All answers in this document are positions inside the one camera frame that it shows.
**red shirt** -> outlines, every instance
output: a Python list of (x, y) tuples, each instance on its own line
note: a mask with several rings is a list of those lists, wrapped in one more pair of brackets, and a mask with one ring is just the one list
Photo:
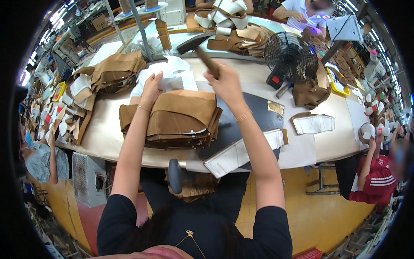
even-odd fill
[(361, 173), (365, 159), (366, 157), (362, 157), (359, 161), (349, 200), (376, 204), (390, 197), (398, 181), (391, 174), (388, 166), (388, 156), (380, 155), (378, 159), (372, 158), (363, 191), (358, 190), (359, 174)]

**fan base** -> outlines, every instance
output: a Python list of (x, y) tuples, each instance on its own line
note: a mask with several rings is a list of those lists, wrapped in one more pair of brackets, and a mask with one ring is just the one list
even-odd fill
[(278, 90), (282, 86), (283, 80), (275, 76), (273, 73), (270, 73), (266, 79), (266, 83), (274, 89)]

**hammer head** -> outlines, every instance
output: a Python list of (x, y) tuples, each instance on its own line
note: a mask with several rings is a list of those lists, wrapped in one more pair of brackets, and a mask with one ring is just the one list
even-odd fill
[(193, 50), (197, 48), (201, 43), (203, 43), (206, 39), (208, 39), (210, 36), (215, 35), (214, 32), (204, 33), (197, 35), (188, 41), (181, 43), (177, 46), (177, 51), (180, 54), (184, 54), (187, 51)]

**black cutting mat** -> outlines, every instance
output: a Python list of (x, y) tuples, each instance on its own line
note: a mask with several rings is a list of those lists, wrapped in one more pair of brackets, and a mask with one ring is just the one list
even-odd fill
[[(274, 111), (269, 111), (267, 99), (248, 93), (243, 93), (243, 95), (247, 105), (253, 112), (253, 117), (262, 131), (283, 128), (284, 115), (280, 115)], [(221, 114), (219, 120), (219, 134), (217, 136), (217, 140), (211, 142), (208, 148), (200, 151), (199, 158), (202, 160), (212, 157), (214, 154), (221, 151), (234, 141), (241, 139), (241, 133), (236, 119), (227, 105), (219, 97), (217, 97), (217, 106), (223, 109), (223, 113)], [(276, 158), (279, 159), (280, 148), (273, 150), (273, 152)], [(252, 170), (250, 162), (244, 164), (240, 168)]]

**fan grille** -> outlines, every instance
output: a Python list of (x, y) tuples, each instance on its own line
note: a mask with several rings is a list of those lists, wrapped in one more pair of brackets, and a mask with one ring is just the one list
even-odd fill
[(265, 45), (265, 62), (273, 74), (292, 83), (315, 78), (318, 57), (312, 45), (290, 32), (272, 35)]
[(73, 153), (73, 189), (75, 198), (86, 206), (91, 207), (88, 194), (87, 160), (88, 156)]

